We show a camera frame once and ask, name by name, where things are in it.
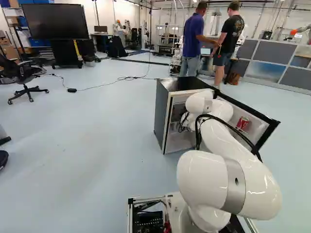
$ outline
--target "flat screen tv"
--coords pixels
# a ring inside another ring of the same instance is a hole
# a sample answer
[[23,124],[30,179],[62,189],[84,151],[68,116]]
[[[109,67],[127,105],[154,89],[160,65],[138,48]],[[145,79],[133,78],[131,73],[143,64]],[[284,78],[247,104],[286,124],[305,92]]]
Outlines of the flat screen tv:
[[86,17],[79,4],[22,4],[34,39],[88,39]]

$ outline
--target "blue shirt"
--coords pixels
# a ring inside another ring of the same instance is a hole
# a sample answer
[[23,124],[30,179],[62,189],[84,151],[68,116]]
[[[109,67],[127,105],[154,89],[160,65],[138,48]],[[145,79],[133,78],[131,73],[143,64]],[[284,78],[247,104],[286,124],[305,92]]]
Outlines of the blue shirt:
[[198,13],[187,19],[184,27],[184,57],[196,57],[201,54],[201,43],[196,38],[197,35],[203,34],[204,20]]

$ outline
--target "red soda can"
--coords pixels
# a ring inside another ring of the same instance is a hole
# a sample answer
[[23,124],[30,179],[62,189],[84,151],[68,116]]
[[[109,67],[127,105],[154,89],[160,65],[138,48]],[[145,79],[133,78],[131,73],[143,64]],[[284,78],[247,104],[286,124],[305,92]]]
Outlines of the red soda can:
[[249,123],[249,119],[247,117],[242,116],[240,117],[236,128],[240,130],[244,130],[247,127],[248,123]]

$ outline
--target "power cord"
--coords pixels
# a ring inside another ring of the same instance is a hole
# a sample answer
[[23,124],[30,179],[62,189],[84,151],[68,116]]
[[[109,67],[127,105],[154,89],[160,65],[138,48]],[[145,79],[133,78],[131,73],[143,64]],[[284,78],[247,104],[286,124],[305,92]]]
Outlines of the power cord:
[[203,118],[203,117],[208,117],[208,119],[206,120],[209,120],[209,119],[214,119],[222,124],[224,124],[225,126],[227,126],[229,129],[231,129],[232,131],[234,131],[235,133],[237,133],[237,135],[239,135],[249,146],[250,148],[252,149],[252,151],[255,152],[255,155],[257,156],[258,160],[262,162],[262,159],[261,159],[261,156],[259,154],[259,151],[257,149],[257,147],[245,136],[243,135],[240,131],[238,131],[237,129],[235,129],[233,126],[229,125],[227,122],[225,122],[224,120],[216,117],[216,116],[213,116],[211,114],[201,114],[199,115],[196,120],[195,120],[195,138],[196,138],[196,149],[199,150],[200,149],[200,144],[201,144],[201,141],[202,141],[202,136],[201,136],[201,131],[199,131],[198,129],[198,122],[200,120],[200,118]]
[[65,81],[65,78],[63,76],[60,76],[60,75],[56,75],[56,74],[48,74],[48,75],[51,75],[51,76],[55,76],[55,77],[58,77],[60,79],[62,79],[62,85],[64,88],[67,89],[68,92],[71,92],[71,93],[75,93],[77,91],[86,91],[86,90],[89,90],[89,89],[93,89],[93,88],[97,88],[97,87],[102,87],[102,86],[108,86],[108,85],[112,85],[116,82],[119,82],[119,81],[132,81],[132,80],[135,80],[135,79],[146,79],[146,80],[157,80],[157,79],[149,79],[149,78],[145,78],[147,76],[147,74],[145,74],[144,76],[141,76],[141,77],[136,77],[136,76],[127,76],[127,77],[119,77],[117,78],[117,80],[111,82],[111,83],[105,83],[105,84],[101,84],[101,85],[98,85],[98,86],[92,86],[92,87],[88,87],[88,88],[84,88],[84,89],[76,89],[76,88],[69,88],[69,87],[66,87],[65,84],[64,84],[64,81]]
[[179,133],[181,133],[187,129],[187,127],[185,127],[183,125],[184,125],[185,121],[187,120],[189,114],[190,114],[190,112],[186,112],[185,118],[182,121],[181,121],[181,119],[179,120],[179,123],[178,123],[178,132]]

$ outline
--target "shorts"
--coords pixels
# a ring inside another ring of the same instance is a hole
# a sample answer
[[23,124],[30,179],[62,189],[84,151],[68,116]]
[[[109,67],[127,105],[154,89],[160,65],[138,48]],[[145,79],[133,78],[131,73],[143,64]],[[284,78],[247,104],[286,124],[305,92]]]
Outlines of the shorts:
[[228,64],[228,62],[230,61],[230,58],[232,56],[232,53],[220,53],[215,54],[213,56],[213,65],[218,66],[218,67],[223,67],[225,65]]

